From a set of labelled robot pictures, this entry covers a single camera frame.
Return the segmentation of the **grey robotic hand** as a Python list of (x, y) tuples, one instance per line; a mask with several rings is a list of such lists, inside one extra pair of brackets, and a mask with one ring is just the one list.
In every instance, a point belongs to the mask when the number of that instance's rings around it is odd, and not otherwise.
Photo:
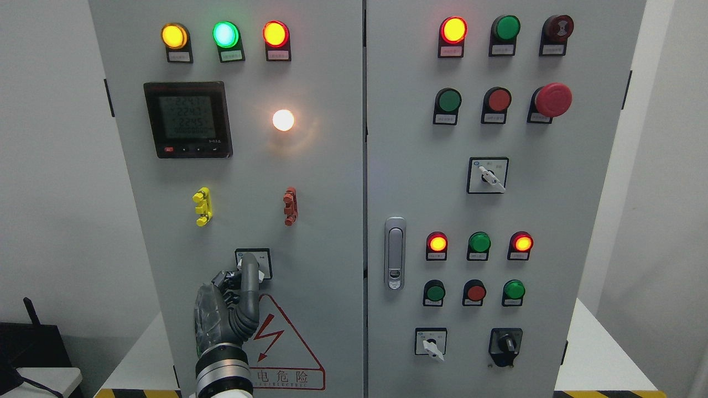
[(203, 356), (221, 343), (242, 346), (259, 322), (259, 264), (244, 254), (238, 270), (222, 270), (197, 291), (194, 309), (196, 350)]

